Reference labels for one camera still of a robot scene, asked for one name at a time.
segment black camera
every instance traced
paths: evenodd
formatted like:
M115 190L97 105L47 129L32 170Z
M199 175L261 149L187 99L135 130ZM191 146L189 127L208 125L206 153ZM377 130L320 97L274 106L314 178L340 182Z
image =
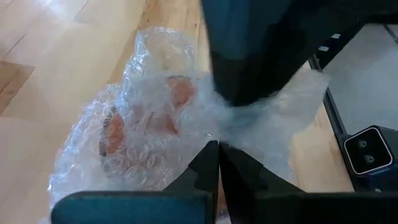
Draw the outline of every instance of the black camera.
M398 131L370 126L344 142L352 171L374 175L395 168L398 156Z

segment clear plastic wrap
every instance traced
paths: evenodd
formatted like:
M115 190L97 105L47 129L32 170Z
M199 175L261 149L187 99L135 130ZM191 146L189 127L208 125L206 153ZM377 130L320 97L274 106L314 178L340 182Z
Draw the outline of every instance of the clear plastic wrap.
M162 190L205 144L226 141L292 178L289 141L315 116L328 77L301 69L274 96L230 108L176 30L136 37L120 85L108 85L72 127L50 176L50 206L81 190Z

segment orange object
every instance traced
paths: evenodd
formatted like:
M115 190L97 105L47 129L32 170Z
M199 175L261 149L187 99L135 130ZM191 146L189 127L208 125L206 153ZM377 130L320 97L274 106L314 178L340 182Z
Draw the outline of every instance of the orange object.
M172 102L174 110L168 110L166 107L162 111L153 112L148 119L146 132L178 134L178 128L175 127L172 120L175 109L180 109L185 103L189 101L191 96L195 94L195 88L192 86L189 78L173 77L168 78L167 84L172 88ZM134 119L137 123L144 115L142 106L133 106ZM115 153L122 143L124 138L123 127L124 121L121 115L113 110L113 116L106 121L104 125L103 139L100 141L100 154L102 156Z

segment plastic packaging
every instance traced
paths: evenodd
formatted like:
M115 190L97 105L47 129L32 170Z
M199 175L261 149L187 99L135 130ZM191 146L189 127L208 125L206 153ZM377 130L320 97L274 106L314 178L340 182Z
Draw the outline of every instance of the plastic packaging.
M162 190L212 139L292 178L290 138L312 121L328 77L302 69L274 96L230 108L195 69L194 51L176 30L138 32L122 84L85 106L59 152L51 207L81 190Z

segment white surface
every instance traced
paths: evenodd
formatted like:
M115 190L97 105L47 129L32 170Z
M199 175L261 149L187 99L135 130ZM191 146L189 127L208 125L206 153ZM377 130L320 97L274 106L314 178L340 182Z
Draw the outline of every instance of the white surface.
M365 26L324 71L348 134L372 124L398 129L398 44L383 26Z

